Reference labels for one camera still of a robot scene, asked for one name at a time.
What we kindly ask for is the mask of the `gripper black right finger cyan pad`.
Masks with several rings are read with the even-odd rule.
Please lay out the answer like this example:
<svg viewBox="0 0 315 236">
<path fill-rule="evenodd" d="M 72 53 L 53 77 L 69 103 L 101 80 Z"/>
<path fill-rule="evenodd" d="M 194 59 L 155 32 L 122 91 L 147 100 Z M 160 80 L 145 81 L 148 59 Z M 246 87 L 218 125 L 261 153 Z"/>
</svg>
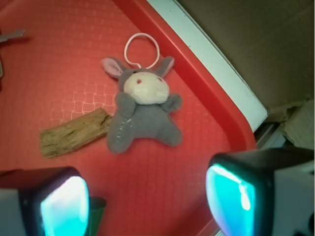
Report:
<svg viewBox="0 0 315 236">
<path fill-rule="evenodd" d="M 312 236 L 314 172 L 305 148 L 215 154 L 205 183 L 211 214 L 226 236 Z"/>
</svg>

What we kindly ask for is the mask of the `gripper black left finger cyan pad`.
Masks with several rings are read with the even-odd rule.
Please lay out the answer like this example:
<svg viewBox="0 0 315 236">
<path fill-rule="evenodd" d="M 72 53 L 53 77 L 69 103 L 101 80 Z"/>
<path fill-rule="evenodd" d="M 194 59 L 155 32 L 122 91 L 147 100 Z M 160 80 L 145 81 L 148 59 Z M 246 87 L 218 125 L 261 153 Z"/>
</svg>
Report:
<svg viewBox="0 0 315 236">
<path fill-rule="evenodd" d="M 89 207 L 87 183 L 74 167 L 0 173 L 2 236 L 83 236 Z"/>
</svg>

